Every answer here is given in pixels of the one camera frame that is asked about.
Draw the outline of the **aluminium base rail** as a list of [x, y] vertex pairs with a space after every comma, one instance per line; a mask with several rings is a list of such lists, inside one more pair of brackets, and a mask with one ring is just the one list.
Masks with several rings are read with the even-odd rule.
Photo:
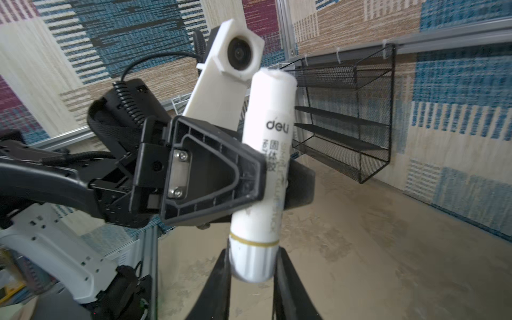
[[135, 269], [138, 278], [134, 296], [121, 319], [157, 319], [159, 234], [157, 225], [142, 229], [132, 242], [107, 255], [118, 265]]

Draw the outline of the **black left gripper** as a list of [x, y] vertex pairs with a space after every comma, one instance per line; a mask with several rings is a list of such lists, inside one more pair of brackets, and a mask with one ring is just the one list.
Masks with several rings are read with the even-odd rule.
[[113, 169], [91, 183], [106, 222], [140, 228], [160, 211], [165, 225], [200, 226], [226, 221], [263, 199], [262, 153], [217, 126], [184, 116], [172, 121], [170, 151], [165, 138], [171, 120], [152, 115], [140, 127], [127, 127], [110, 117], [89, 118], [115, 159]]

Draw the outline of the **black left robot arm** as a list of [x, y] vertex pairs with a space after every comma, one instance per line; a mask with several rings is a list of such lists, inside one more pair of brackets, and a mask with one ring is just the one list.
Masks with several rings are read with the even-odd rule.
[[145, 319], [157, 289], [145, 264], [103, 258], [43, 205], [130, 228], [155, 215], [172, 227], [229, 222], [227, 247], [189, 318], [227, 319], [232, 277], [275, 279], [279, 319], [314, 315], [279, 246], [283, 211], [314, 198], [314, 172], [290, 157], [296, 90], [296, 79], [278, 70], [258, 71], [249, 85], [219, 78], [195, 88], [197, 115], [172, 117], [142, 80], [121, 80], [87, 115], [106, 151], [44, 151], [8, 131], [1, 140], [1, 243], [59, 280], [94, 319]]

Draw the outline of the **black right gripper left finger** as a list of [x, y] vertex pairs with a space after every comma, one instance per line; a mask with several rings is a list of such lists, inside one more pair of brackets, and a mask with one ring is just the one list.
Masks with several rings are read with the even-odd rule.
[[186, 320], [229, 319], [232, 279], [229, 249], [228, 241]]

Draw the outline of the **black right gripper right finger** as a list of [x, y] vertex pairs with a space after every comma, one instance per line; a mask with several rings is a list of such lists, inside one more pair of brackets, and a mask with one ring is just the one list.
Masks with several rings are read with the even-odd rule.
[[322, 319], [282, 247], [277, 252], [274, 274], [273, 319]]

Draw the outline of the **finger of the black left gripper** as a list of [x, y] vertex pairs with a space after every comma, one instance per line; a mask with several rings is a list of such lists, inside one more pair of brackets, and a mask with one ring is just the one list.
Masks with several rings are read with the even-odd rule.
[[309, 205], [315, 197], [315, 172], [295, 159], [289, 162], [284, 210]]

